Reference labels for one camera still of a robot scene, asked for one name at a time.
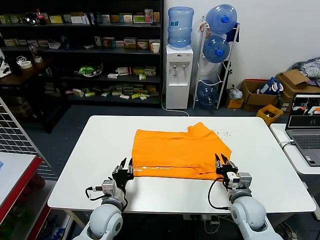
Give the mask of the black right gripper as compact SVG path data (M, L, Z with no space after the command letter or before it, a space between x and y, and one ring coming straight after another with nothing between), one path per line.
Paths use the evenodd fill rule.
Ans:
M228 160L225 155L221 154L221 158L223 164L221 164L219 156L215 154L216 173L218 175L222 175L224 177L224 180L228 183L230 181L228 173L237 173L238 167L232 161Z

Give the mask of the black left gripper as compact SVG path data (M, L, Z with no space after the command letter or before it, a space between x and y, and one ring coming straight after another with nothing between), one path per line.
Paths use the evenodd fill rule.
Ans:
M115 180L116 186L121 190L125 190L127 182L134 179L133 158L131 158L128 163L127 171L119 171L124 168L126 161L127 161L127 158L125 157L120 162L120 164L114 168L114 170L112 172L112 178Z

